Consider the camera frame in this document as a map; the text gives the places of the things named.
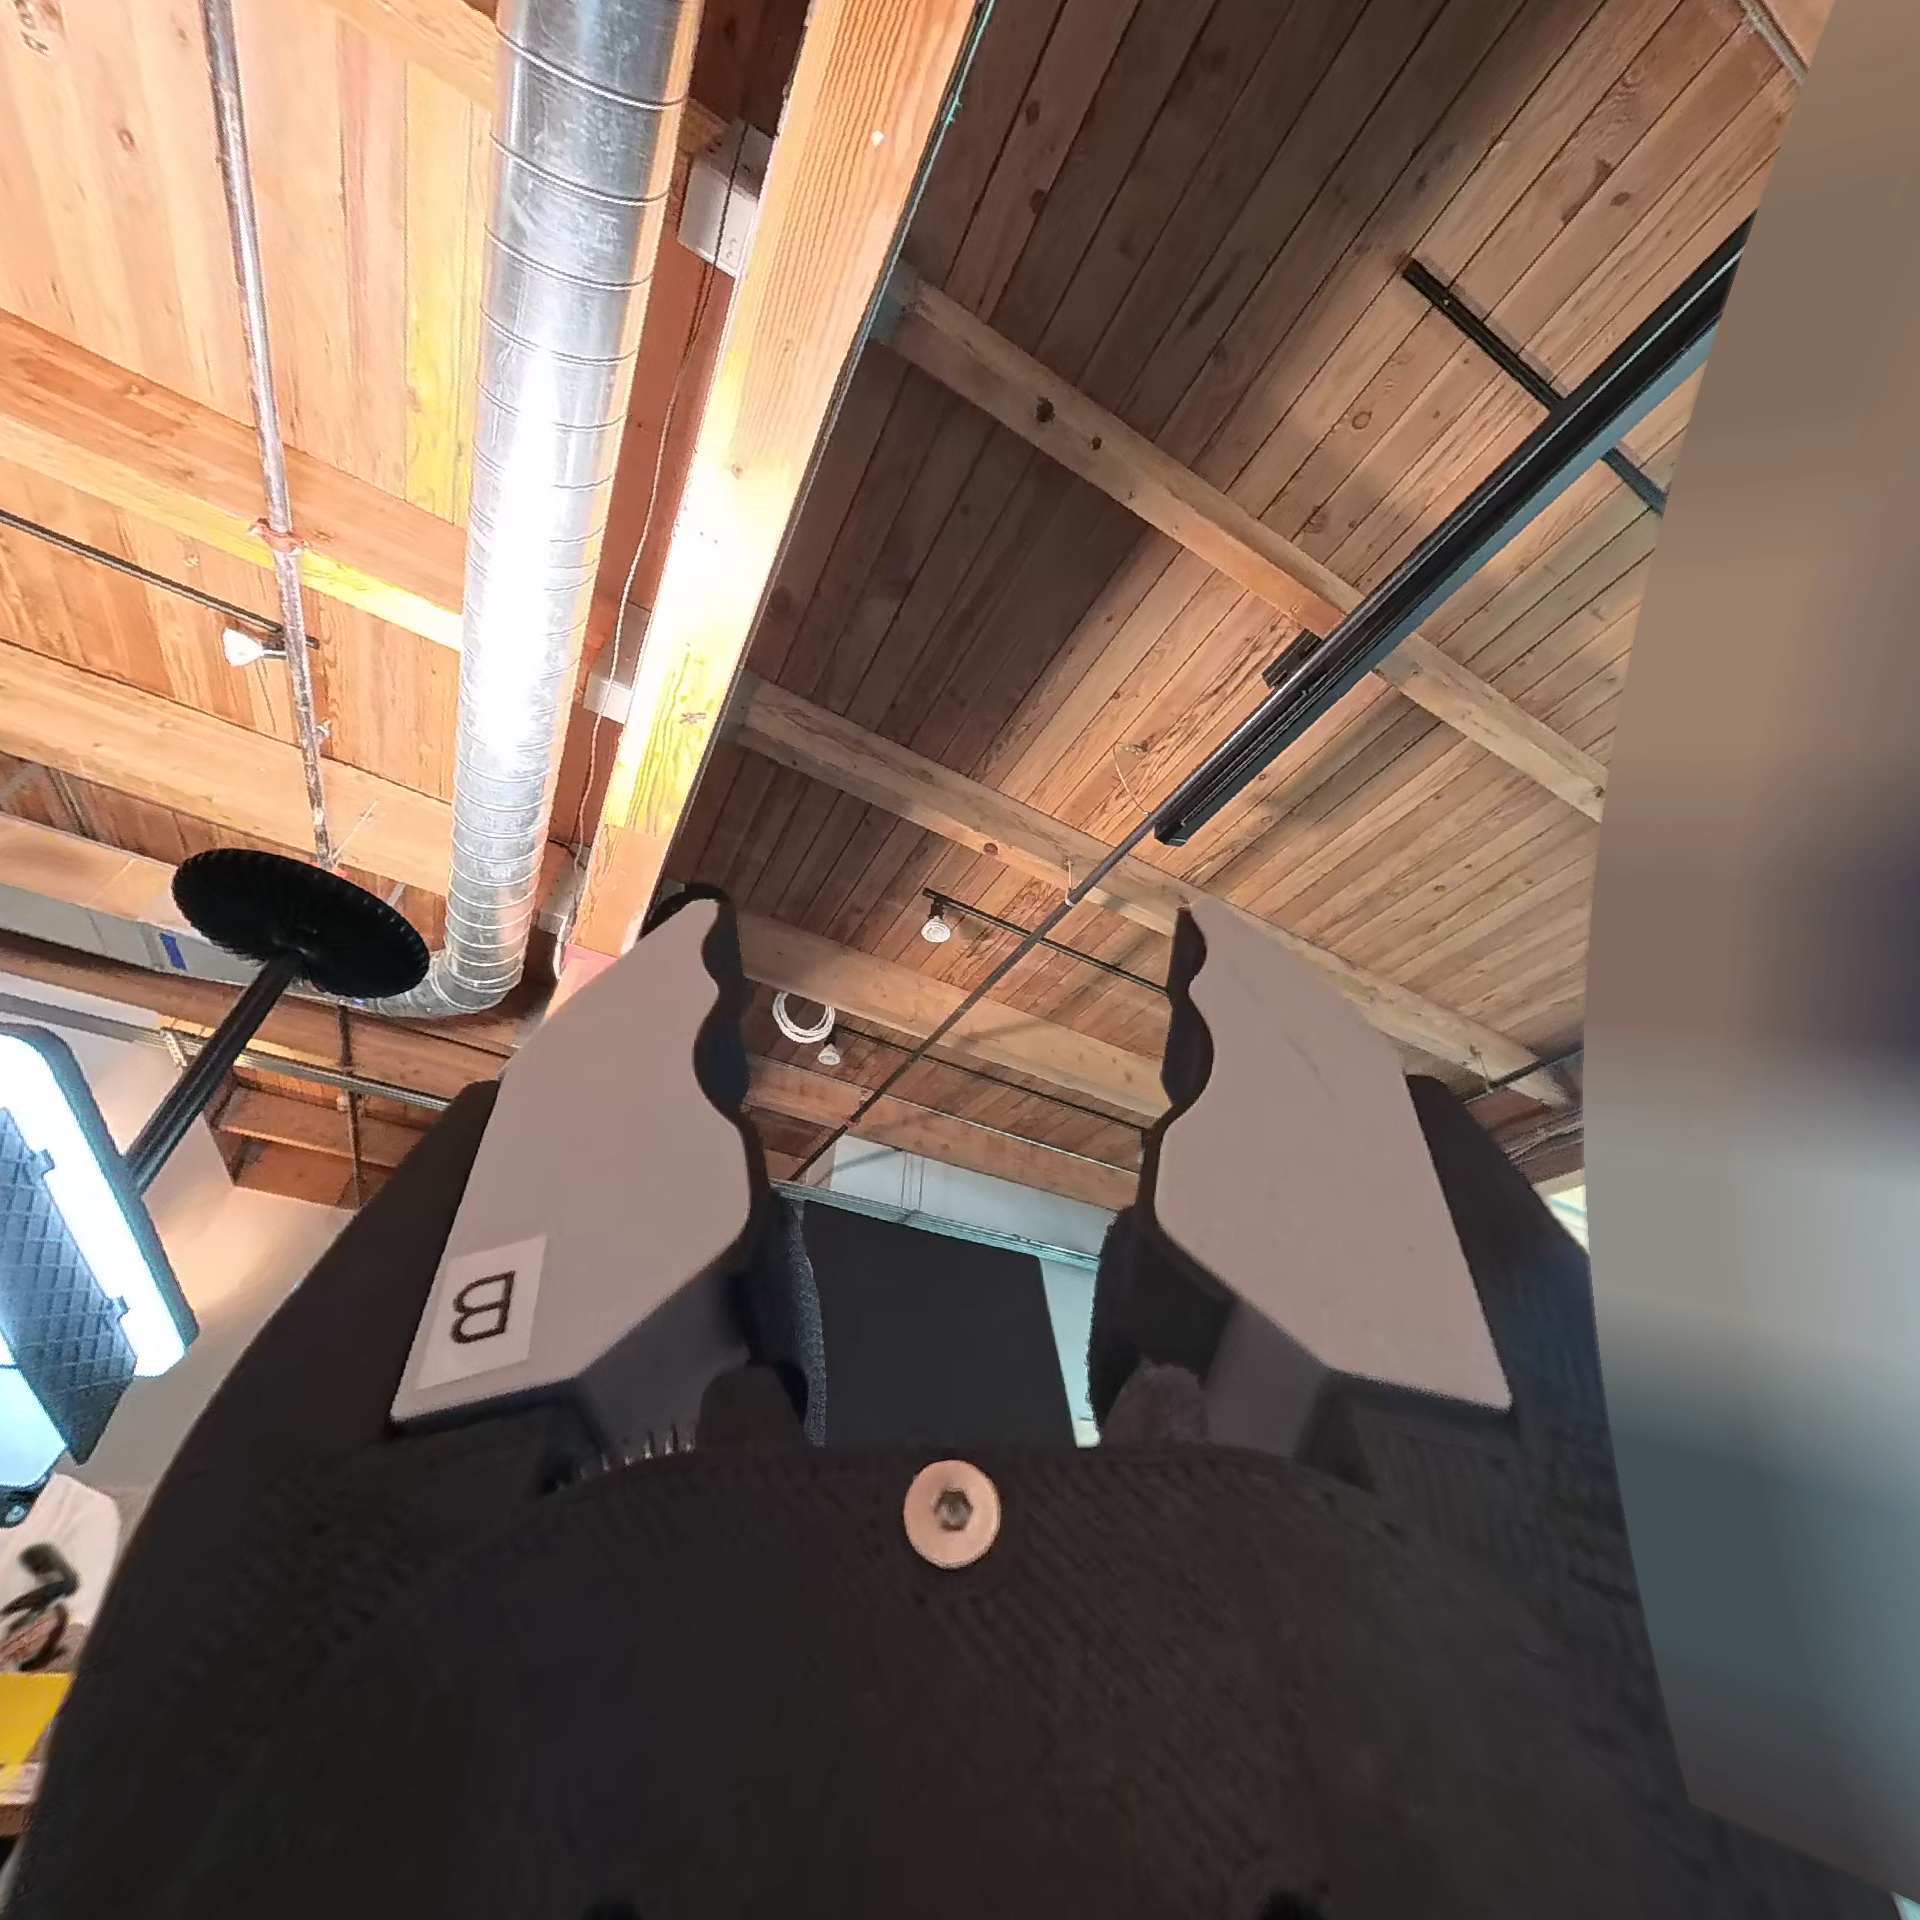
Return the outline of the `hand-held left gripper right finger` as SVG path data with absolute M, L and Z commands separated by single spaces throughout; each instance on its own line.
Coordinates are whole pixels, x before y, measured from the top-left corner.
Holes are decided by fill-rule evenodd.
M 1499 1417 L 1514 1395 L 1397 1051 L 1279 937 L 1179 915 L 1133 1208 L 1129 1340 L 1207 1438 L 1302 1451 L 1334 1395 Z

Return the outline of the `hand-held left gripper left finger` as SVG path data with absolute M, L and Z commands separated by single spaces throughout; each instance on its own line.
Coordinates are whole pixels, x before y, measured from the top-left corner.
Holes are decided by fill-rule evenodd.
M 772 1214 L 741 1116 L 735 918 L 678 910 L 498 1079 L 390 1417 L 563 1401 L 598 1444 L 687 1444 L 749 1355 L 739 1304 Z

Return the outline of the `black light stand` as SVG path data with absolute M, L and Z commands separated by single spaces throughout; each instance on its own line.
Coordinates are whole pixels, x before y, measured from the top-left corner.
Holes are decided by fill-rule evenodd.
M 430 967 L 420 934 L 396 908 L 337 872 L 285 855 L 193 855 L 177 870 L 172 898 L 203 939 L 255 963 L 255 977 L 125 1151 L 139 1193 L 298 980 L 337 999 L 381 1001 L 411 993 Z

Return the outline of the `black backdrop panel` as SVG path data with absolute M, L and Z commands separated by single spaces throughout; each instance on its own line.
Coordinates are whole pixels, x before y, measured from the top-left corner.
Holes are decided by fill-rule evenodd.
M 1074 1448 L 1043 1260 L 819 1203 L 801 1220 L 830 1448 Z

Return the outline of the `grey junction box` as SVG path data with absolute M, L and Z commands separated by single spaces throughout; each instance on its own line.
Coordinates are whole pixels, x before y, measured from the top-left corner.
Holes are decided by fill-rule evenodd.
M 739 280 L 753 255 L 772 138 L 734 122 L 687 164 L 678 243 L 721 275 Z
M 626 726 L 646 624 L 650 609 L 644 604 L 623 601 L 618 606 L 609 596 L 593 604 L 581 689 L 581 707 L 589 715 L 615 727 Z

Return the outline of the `led panel light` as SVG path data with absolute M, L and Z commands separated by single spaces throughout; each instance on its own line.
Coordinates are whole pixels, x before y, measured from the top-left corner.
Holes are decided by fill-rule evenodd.
M 198 1338 L 141 1188 L 73 1051 L 2 1027 L 2 1507 L 86 1462 L 139 1376 Z

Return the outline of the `thin metal conduit pipe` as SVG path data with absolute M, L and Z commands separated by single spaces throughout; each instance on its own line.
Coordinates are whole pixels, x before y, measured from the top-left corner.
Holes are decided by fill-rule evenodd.
M 271 577 L 279 592 L 283 628 L 283 664 L 291 682 L 295 742 L 303 771 L 303 793 L 310 816 L 315 860 L 324 872 L 338 870 L 338 854 L 330 831 L 324 792 L 319 713 L 308 632 L 303 617 L 302 542 L 295 529 L 291 473 L 281 441 L 281 409 L 271 370 L 271 331 L 263 257 L 255 226 L 255 193 L 249 163 L 249 127 L 231 3 L 198 3 L 206 48 L 207 94 L 220 146 L 223 203 L 231 234 L 231 258 L 246 342 L 246 380 L 252 419 L 260 464 L 266 513 L 258 535 L 270 548 Z

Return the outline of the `yellow object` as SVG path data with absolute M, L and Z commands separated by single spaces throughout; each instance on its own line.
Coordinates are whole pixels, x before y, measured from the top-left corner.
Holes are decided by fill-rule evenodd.
M 70 1671 L 2 1671 L 2 1792 L 34 1763 L 73 1680 Z

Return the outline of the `long black track rail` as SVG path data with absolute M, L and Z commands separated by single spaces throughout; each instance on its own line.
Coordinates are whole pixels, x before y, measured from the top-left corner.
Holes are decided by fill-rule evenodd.
M 1156 811 L 1164 846 L 1194 839 L 1707 362 L 1751 230 L 1738 226 L 1330 636 L 1308 633 L 1266 668 L 1262 704 Z

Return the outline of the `silver ventilation duct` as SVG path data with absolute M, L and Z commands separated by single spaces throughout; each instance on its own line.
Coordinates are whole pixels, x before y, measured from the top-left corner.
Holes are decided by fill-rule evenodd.
M 389 1017 L 521 979 L 701 11 L 497 11 L 445 939 Z

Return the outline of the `short black track rail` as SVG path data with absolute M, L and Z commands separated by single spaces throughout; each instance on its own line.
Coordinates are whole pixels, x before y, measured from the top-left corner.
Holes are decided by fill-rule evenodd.
M 1542 372 L 1523 348 L 1515 348 L 1481 312 L 1453 289 L 1453 283 L 1434 275 L 1418 257 L 1402 263 L 1404 282 L 1445 316 L 1455 331 L 1460 331 L 1479 353 L 1483 353 L 1508 380 L 1533 399 L 1548 414 L 1563 402 L 1563 391 Z M 1634 497 L 1655 514 L 1666 513 L 1666 492 L 1650 478 L 1621 447 L 1602 454 L 1602 462 L 1617 481 L 1634 492 Z

